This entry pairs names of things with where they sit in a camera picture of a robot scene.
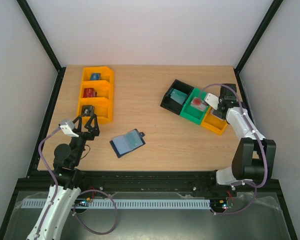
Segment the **blue leather card holder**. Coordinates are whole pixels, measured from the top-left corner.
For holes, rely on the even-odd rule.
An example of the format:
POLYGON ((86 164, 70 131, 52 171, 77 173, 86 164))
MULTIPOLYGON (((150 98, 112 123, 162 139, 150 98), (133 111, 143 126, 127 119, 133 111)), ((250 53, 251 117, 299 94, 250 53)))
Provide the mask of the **blue leather card holder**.
POLYGON ((140 132, 135 128, 126 134, 114 137, 109 141, 109 143, 117 158, 121 158, 124 155, 144 146, 146 144, 144 136, 144 132, 140 132))

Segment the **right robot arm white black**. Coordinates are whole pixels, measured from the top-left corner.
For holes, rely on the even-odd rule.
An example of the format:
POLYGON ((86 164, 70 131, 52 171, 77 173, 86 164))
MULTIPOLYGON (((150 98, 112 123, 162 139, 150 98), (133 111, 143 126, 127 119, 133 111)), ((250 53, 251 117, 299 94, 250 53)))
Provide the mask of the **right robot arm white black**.
POLYGON ((263 187, 272 174, 276 143, 257 130, 234 84, 220 85, 214 115, 232 127, 239 143, 231 165, 216 171, 216 179, 208 183, 208 191, 219 196, 225 191, 226 185, 263 187))

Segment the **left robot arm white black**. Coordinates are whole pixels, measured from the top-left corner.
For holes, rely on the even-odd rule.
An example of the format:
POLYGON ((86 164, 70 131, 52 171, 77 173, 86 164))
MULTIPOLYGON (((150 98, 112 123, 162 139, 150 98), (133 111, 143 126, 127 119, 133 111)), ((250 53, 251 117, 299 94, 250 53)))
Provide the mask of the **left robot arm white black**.
POLYGON ((80 186, 85 176, 83 171, 77 169, 77 166, 82 159, 87 141, 93 141, 100 134, 96 114, 93 113, 84 125, 86 131, 82 131, 82 122, 83 117, 80 115, 74 120, 69 118, 63 120, 38 146, 40 158, 52 177, 52 184, 42 211, 26 237, 28 240, 59 240, 61 238, 68 214, 81 193, 80 186), (55 148, 53 169, 51 169, 43 156, 42 149, 45 141, 58 131, 62 131, 71 140, 69 144, 62 143, 55 148))

